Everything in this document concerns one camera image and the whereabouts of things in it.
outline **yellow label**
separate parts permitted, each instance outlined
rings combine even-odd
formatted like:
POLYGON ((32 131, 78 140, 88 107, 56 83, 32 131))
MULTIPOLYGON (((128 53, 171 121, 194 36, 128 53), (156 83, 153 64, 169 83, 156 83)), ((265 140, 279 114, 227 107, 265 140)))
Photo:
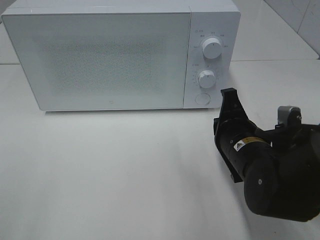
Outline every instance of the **yellow label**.
POLYGON ((233 147, 234 149, 238 152, 242 147, 244 147, 245 145, 249 144, 249 143, 253 143, 253 142, 263 142, 266 143, 266 141, 264 141, 262 138, 260 137, 256 137, 256 136, 249 136, 249 137, 245 137, 243 139, 241 139, 240 141, 238 141, 233 147))

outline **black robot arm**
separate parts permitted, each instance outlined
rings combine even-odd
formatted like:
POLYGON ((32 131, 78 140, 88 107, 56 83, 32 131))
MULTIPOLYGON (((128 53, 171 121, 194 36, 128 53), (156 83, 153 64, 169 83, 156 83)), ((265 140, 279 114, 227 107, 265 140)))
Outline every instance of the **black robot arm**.
POLYGON ((306 222, 320 213, 320 126, 301 123, 298 107, 278 108, 275 129, 258 128, 237 90, 221 91, 214 141, 235 183, 244 182, 249 209, 306 222))

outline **timer knob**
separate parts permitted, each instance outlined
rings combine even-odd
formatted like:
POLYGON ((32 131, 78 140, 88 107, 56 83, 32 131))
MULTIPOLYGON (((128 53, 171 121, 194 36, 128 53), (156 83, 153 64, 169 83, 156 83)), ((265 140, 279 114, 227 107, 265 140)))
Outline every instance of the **timer knob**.
POLYGON ((209 89, 216 84, 215 73, 211 70, 204 70, 198 75, 198 82, 201 88, 209 89))
POLYGON ((222 43, 218 38, 210 37, 202 43, 202 51, 207 59, 215 59, 222 52, 222 43))

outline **microwave control panel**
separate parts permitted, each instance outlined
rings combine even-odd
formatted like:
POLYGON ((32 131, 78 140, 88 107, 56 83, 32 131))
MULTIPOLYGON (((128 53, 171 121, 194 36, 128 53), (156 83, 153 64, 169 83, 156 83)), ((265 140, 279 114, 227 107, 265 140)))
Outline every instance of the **microwave control panel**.
POLYGON ((221 106, 239 20, 238 11, 191 12, 184 109, 221 106))

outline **microwave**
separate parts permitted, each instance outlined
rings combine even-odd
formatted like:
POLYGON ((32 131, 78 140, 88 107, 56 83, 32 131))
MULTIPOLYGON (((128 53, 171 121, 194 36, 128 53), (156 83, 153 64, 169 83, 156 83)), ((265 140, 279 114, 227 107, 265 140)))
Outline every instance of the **microwave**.
POLYGON ((1 18, 44 111, 217 108, 231 0, 17 0, 1 18))

